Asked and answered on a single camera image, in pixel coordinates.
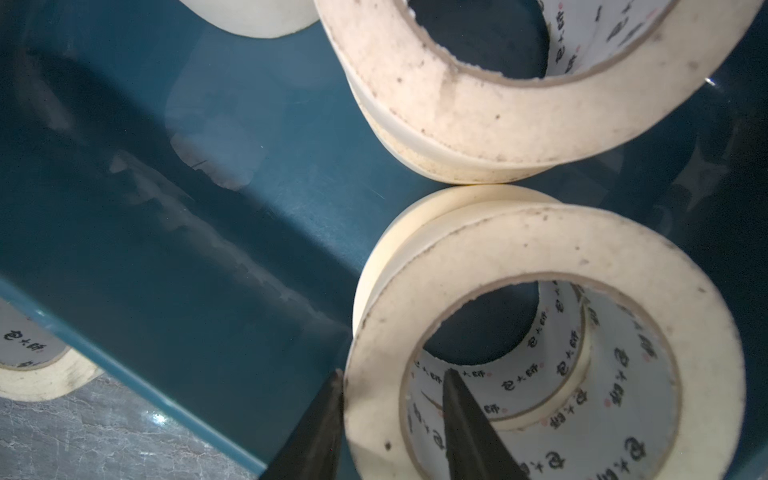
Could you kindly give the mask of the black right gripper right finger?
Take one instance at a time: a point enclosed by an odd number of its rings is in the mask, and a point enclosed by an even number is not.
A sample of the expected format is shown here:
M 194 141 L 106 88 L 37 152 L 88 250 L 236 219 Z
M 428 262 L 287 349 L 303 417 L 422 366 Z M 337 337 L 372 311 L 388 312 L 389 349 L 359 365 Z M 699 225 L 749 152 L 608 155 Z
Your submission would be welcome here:
M 452 480 L 529 479 L 454 369 L 445 372 L 442 396 L 446 457 Z

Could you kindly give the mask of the teal plastic tray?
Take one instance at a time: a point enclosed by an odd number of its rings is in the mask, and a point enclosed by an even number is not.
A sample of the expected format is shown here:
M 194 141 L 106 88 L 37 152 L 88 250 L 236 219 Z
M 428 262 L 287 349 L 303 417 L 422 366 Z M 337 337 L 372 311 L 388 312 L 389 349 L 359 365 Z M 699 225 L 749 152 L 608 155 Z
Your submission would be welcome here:
M 378 238 L 438 189 L 378 141 L 320 25 L 1 5 L 2 290 L 252 472 L 344 365 Z

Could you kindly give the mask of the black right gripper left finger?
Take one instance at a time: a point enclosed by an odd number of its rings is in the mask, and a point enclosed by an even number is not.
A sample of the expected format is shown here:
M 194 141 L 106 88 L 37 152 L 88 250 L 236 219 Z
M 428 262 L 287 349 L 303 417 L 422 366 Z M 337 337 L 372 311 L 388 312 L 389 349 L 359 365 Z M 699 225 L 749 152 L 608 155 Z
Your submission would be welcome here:
M 343 372 L 335 369 L 259 479 L 335 479 L 343 437 L 343 406 Z

